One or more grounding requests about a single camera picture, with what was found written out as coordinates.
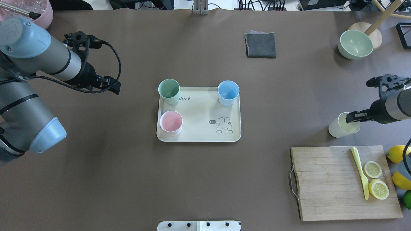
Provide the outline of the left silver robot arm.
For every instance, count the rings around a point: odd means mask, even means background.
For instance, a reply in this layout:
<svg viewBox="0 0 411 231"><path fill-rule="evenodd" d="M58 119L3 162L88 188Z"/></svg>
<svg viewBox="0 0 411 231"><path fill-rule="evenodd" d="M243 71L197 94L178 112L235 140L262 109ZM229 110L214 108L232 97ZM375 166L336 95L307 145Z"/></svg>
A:
<svg viewBox="0 0 411 231"><path fill-rule="evenodd" d="M87 62L90 49L107 41L82 31L57 41L43 27L24 17L1 22L1 165L32 151L40 154L62 141L67 133L28 83L45 79L90 94L119 94L119 78L100 76Z"/></svg>

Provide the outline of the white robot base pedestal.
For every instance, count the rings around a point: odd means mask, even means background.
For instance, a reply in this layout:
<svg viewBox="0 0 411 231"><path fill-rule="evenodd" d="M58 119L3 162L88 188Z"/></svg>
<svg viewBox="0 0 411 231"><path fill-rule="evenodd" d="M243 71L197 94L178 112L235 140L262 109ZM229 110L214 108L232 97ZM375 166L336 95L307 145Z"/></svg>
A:
<svg viewBox="0 0 411 231"><path fill-rule="evenodd" d="M157 226L157 231L241 231L240 221L164 221Z"/></svg>

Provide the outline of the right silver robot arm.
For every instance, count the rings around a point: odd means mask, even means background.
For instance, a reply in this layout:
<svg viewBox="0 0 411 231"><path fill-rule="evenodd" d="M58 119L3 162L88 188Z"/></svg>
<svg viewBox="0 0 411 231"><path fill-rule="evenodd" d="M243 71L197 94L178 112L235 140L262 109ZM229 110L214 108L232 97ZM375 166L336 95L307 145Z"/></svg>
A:
<svg viewBox="0 0 411 231"><path fill-rule="evenodd" d="M374 101L369 109L347 114L346 123L374 120L389 124L411 117L411 89L380 92L380 99Z"/></svg>

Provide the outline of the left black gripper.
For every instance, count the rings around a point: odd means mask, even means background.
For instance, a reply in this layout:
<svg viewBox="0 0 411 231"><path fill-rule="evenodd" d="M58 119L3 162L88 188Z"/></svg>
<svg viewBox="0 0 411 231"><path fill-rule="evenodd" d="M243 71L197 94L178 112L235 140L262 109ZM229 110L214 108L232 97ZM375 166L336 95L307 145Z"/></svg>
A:
<svg viewBox="0 0 411 231"><path fill-rule="evenodd" d="M88 62L84 63L77 76L66 81L66 83L79 89L85 88L87 90L92 90L93 88L98 88L101 90L108 90L116 95L119 95L121 89L121 83L117 79L111 76L105 76L103 78L97 75L94 67Z"/></svg>

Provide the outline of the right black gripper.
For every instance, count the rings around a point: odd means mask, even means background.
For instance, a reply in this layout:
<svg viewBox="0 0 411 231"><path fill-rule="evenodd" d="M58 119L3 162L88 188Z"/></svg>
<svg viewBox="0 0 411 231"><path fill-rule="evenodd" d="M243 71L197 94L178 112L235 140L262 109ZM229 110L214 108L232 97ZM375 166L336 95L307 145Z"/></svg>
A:
<svg viewBox="0 0 411 231"><path fill-rule="evenodd" d="M391 117L385 106L385 101L379 99L371 104L368 111L354 111L346 115L345 122L347 124L355 122L366 122L374 120L380 124L389 124L394 122L394 118Z"/></svg>

